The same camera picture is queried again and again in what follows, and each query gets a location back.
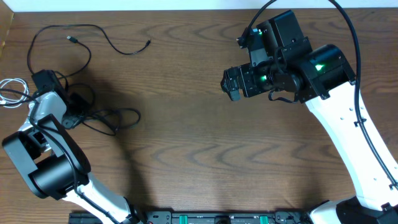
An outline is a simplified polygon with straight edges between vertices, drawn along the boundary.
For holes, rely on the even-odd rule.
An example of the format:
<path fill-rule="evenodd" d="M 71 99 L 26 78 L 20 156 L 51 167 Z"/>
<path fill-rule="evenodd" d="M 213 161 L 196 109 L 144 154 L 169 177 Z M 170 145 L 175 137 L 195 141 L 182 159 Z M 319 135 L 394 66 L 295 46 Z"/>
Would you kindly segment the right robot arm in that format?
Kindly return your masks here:
<path fill-rule="evenodd" d="M 367 112 L 343 52 L 333 44 L 312 49 L 292 11 L 247 27 L 237 41 L 250 61 L 224 71 L 222 90 L 232 101 L 293 93 L 325 128 L 353 182 L 353 197 L 323 202 L 299 222 L 396 223 L 397 162 Z"/>

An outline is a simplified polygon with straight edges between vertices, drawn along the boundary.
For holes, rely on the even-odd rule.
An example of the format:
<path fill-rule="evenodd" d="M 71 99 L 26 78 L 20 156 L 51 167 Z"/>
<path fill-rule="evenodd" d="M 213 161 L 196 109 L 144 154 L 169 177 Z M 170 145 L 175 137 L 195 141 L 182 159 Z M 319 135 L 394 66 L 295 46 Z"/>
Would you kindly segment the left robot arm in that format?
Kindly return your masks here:
<path fill-rule="evenodd" d="M 128 200 L 104 186 L 88 158 L 64 128 L 68 96 L 52 70 L 32 75 L 37 91 L 29 96 L 29 114 L 2 147 L 33 194 L 84 208 L 102 223 L 146 223 Z"/>

